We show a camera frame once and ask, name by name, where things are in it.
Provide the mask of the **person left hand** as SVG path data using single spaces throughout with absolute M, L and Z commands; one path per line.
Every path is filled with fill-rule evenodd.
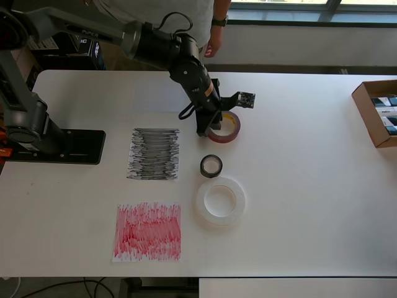
M 205 58 L 214 57 L 219 49 L 221 48 L 223 41 L 223 27 L 214 25 L 210 31 L 210 40 L 207 43 L 207 49 L 205 51 Z

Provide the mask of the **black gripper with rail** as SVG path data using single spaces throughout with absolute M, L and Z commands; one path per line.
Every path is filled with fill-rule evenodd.
M 221 121 L 222 113 L 221 113 L 221 104 L 219 102 L 215 103 L 215 110 L 210 111 L 206 109 L 203 105 L 197 104 L 195 106 L 195 118 L 197 124 L 213 124 L 213 129 L 221 129 Z M 208 136 L 208 126 L 207 125 L 198 125 L 197 126 L 197 135 L 199 137 L 207 137 Z

